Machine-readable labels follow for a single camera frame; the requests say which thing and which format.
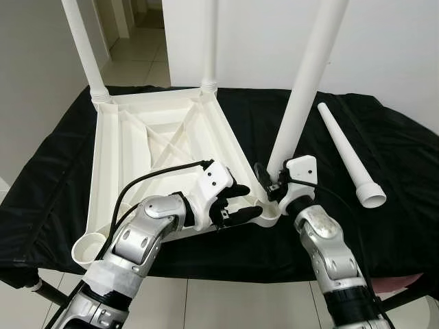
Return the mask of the white plastic children table top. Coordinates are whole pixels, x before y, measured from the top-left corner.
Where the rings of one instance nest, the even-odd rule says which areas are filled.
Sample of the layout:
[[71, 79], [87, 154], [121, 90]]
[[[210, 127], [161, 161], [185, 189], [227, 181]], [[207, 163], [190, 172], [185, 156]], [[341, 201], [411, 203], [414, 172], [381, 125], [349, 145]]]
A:
[[151, 195], [185, 193], [204, 173], [199, 160], [222, 163], [250, 188], [229, 201], [230, 210], [260, 206], [252, 222], [276, 225], [279, 209], [255, 178], [215, 94], [186, 88], [114, 96], [97, 103], [96, 112], [86, 229], [70, 253], [80, 267], [90, 267], [110, 237], [114, 210], [125, 212]]

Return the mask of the black tablecloth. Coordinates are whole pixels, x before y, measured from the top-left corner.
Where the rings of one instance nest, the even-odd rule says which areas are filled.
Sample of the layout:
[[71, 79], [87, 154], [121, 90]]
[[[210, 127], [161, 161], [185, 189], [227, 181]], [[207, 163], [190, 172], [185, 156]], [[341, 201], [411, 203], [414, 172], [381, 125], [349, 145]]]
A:
[[[341, 223], [345, 241], [364, 252], [372, 277], [408, 276], [435, 269], [439, 259], [439, 138], [435, 132], [360, 94], [319, 92], [387, 201], [361, 209], [355, 188], [317, 112], [307, 119], [299, 156], [318, 160], [318, 182], [333, 195], [321, 206]], [[90, 91], [70, 97], [68, 110], [0, 202], [0, 277], [36, 269], [82, 275], [70, 258], [84, 233], [97, 113]], [[307, 252], [292, 220], [273, 228], [253, 223], [163, 245], [151, 276], [233, 282], [313, 280]]]

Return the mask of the pink plastic object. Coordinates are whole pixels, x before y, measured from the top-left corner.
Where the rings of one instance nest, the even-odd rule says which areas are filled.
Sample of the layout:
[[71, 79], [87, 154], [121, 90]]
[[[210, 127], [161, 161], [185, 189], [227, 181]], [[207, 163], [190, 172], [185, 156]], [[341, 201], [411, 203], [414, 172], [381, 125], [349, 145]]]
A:
[[422, 273], [413, 273], [408, 276], [371, 277], [370, 284], [375, 293], [392, 293], [412, 285], [423, 276]]

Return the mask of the black metal table leg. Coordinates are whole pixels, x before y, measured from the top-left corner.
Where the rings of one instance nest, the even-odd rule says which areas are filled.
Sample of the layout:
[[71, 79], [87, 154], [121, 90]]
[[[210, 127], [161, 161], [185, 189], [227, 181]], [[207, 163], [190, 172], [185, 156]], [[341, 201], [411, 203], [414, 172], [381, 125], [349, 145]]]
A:
[[377, 304], [379, 305], [380, 310], [390, 311], [401, 307], [402, 305], [412, 303], [422, 297], [432, 297], [434, 299], [438, 299], [439, 287], [424, 285], [407, 287], [405, 289], [401, 289], [401, 291], [397, 293], [389, 295], [389, 297], [380, 298], [380, 301]]
[[50, 283], [47, 283], [42, 278], [38, 277], [35, 283], [32, 283], [28, 286], [28, 291], [34, 292], [37, 295], [40, 295], [43, 298], [46, 298], [48, 301], [59, 305], [64, 306], [68, 303], [69, 296], [65, 293], [62, 293], [60, 289], [57, 289]]

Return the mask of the white door frame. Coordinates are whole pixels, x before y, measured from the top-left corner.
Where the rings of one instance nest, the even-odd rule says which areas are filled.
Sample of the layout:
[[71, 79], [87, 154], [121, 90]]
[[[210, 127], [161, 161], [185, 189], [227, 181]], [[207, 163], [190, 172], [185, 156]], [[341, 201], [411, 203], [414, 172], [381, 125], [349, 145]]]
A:
[[136, 28], [135, 8], [132, 0], [112, 0], [114, 16], [120, 38], [131, 38]]

